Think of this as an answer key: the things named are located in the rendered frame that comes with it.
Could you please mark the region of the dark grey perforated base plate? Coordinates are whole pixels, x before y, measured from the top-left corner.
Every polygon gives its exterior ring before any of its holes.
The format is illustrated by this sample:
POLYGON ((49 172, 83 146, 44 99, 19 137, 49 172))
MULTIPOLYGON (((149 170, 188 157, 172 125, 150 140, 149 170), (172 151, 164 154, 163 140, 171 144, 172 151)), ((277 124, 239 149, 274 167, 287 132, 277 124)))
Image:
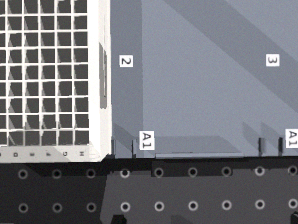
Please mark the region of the dark grey perforated base plate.
POLYGON ((298 156, 0 163, 0 224, 291 224, 298 156))

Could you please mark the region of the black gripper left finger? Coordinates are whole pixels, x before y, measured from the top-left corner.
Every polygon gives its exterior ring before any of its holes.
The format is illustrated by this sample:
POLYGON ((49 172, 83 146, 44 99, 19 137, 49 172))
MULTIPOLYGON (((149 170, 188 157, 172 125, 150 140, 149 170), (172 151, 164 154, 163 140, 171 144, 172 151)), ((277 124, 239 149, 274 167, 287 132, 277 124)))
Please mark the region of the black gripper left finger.
POLYGON ((124 215, 113 215, 111 224, 128 224, 128 217, 124 217, 124 215))

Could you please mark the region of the white deep-well block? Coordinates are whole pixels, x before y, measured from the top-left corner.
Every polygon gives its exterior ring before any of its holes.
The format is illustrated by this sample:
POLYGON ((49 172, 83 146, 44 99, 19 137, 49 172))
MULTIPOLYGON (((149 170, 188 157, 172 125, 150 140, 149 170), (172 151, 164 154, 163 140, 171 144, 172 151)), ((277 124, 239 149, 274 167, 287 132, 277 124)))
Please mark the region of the white deep-well block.
POLYGON ((107 154, 110 0, 0 0, 0 163, 100 162, 107 154))

